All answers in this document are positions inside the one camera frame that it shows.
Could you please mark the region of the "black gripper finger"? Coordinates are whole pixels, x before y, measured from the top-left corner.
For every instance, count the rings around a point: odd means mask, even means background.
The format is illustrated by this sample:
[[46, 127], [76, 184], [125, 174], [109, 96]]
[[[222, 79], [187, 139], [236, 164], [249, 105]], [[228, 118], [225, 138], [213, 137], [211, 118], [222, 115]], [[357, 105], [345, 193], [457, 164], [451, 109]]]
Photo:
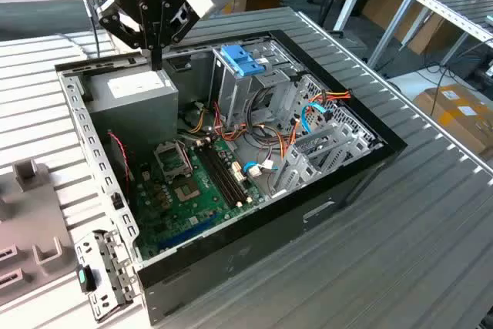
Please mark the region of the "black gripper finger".
[[[148, 5], [143, 0], [107, 0], [96, 10], [99, 24], [131, 49], [141, 49], [151, 70], [157, 70], [157, 35], [153, 23], [148, 20]], [[139, 29], [136, 31], [123, 23], [119, 13], [124, 12]]]
[[163, 50], [180, 42], [199, 21], [199, 16], [188, 2], [178, 8], [177, 4], [162, 2], [158, 28], [158, 46], [156, 51], [156, 70], [163, 67]]

